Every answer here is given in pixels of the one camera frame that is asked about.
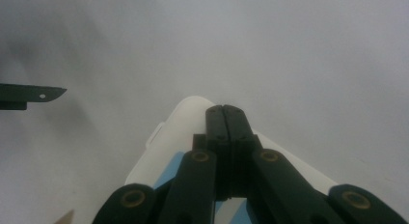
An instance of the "blue accent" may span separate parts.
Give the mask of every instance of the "blue accent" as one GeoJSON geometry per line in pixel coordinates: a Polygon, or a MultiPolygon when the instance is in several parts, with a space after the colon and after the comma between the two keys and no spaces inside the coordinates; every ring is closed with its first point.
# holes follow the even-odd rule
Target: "blue accent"
{"type": "Polygon", "coordinates": [[[247,200],[240,205],[234,217],[232,218],[231,224],[252,224],[249,214],[246,210],[246,205],[247,200]]]}
{"type": "Polygon", "coordinates": [[[223,202],[216,202],[216,210],[214,211],[215,213],[217,213],[219,211],[219,209],[222,207],[223,202]]]}
{"type": "Polygon", "coordinates": [[[162,175],[160,175],[159,179],[154,184],[154,189],[177,175],[177,169],[181,163],[181,160],[183,159],[183,156],[183,152],[177,152],[174,155],[174,157],[171,159],[171,162],[169,162],[168,166],[166,166],[165,171],[163,171],[162,175]]]}

